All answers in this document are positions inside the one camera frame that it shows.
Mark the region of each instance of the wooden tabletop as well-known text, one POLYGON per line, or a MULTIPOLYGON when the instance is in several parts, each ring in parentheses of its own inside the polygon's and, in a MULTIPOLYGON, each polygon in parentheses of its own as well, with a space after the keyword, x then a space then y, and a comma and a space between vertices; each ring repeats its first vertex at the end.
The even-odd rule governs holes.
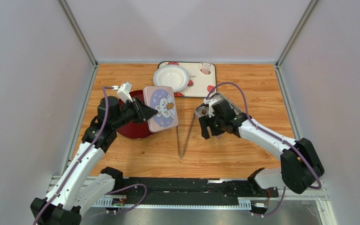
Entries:
MULTIPOLYGON (((97 114, 103 98, 102 86, 121 85, 129 81, 132 90, 153 86, 152 75, 157 64, 102 64, 99 66, 77 147, 90 121, 97 114)), ((238 84, 247 97, 249 114, 266 127, 292 137, 283 98, 273 65, 216 64, 217 83, 238 84)), ((108 95, 116 96, 115 91, 108 95)), ((244 104, 239 91, 223 85, 218 91, 239 108, 244 104)), ((179 139, 183 148, 187 139, 194 109, 201 98, 176 98, 179 117, 179 139)), ((194 121, 183 159, 178 156, 176 128, 155 133, 141 140, 130 140, 118 134, 107 153, 97 163, 91 176, 97 176, 106 166, 132 177, 189 177, 189 178, 246 178, 261 167, 279 167, 279 161, 258 145, 224 134, 220 138, 201 137, 198 120, 194 121)))

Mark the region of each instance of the strawberry illustration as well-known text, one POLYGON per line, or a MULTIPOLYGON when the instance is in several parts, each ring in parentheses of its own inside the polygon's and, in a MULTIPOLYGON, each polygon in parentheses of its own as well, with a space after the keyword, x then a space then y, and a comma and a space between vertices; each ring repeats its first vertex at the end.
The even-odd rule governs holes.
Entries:
POLYGON ((188 87, 194 86, 194 82, 193 82, 192 80, 190 80, 190 81, 188 82, 187 86, 188 86, 188 87))
POLYGON ((183 97, 184 95, 182 93, 180 93, 180 92, 175 92, 174 96, 175 97, 183 97))
POLYGON ((202 69, 200 69, 200 71, 201 71, 201 73, 203 73, 203 74, 210 75, 210 71, 209 71, 208 73, 202 72, 202 69))
POLYGON ((209 85, 207 90, 210 92, 211 90, 213 90, 215 87, 213 87, 212 85, 209 85))

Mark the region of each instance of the wall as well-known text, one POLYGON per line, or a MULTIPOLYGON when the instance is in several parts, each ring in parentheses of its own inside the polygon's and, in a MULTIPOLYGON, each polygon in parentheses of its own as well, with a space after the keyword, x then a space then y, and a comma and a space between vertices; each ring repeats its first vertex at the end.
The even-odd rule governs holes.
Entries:
POLYGON ((309 0, 67 0, 98 61, 276 61, 309 0))
POLYGON ((338 224, 360 224, 360 1, 320 1, 282 71, 338 224))
POLYGON ((92 66, 57 1, 0 1, 0 224, 31 224, 68 154, 92 66))

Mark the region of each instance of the cartoon bunny illustration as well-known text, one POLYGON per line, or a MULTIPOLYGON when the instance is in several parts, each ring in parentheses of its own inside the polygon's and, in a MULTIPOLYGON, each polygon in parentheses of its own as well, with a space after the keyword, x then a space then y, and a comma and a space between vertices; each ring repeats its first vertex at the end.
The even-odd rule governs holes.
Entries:
POLYGON ((158 117, 171 117, 174 119, 176 114, 176 109, 174 108, 173 98, 172 96, 167 95, 167 97, 161 98, 159 105, 155 106, 155 109, 158 110, 158 117))

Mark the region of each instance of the red plate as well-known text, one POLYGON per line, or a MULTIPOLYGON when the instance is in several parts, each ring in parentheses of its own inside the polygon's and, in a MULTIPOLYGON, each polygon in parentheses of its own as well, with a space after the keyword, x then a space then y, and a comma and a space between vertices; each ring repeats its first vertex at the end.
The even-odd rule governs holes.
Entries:
MULTIPOLYGON (((138 99, 144 103, 143 90, 132 91, 130 92, 130 96, 131 98, 138 97, 138 99)), ((150 132, 150 129, 148 128, 148 122, 144 122, 142 124, 129 123, 119 128, 118 133, 131 139, 146 138, 154 134, 150 132)))

